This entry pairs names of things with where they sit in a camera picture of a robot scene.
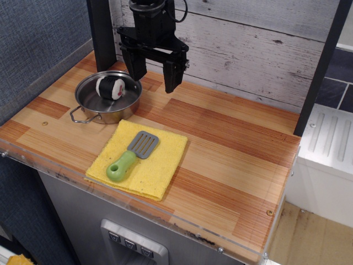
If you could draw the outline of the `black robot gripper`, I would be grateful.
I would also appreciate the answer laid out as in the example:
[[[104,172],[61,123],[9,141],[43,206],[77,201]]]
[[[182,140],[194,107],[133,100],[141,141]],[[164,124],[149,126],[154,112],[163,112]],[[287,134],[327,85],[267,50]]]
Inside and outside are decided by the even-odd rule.
[[[142,49],[162,49],[172,52],[187,52],[189,47],[175,36],[176,24],[185,20],[175,17],[174,1],[129,1],[133,13],[133,27],[119,27],[120,49],[132,79],[139,81],[147,73],[146,58]],[[171,56],[163,63],[166,93],[172,93],[183,81],[184,71],[189,67],[186,54]]]

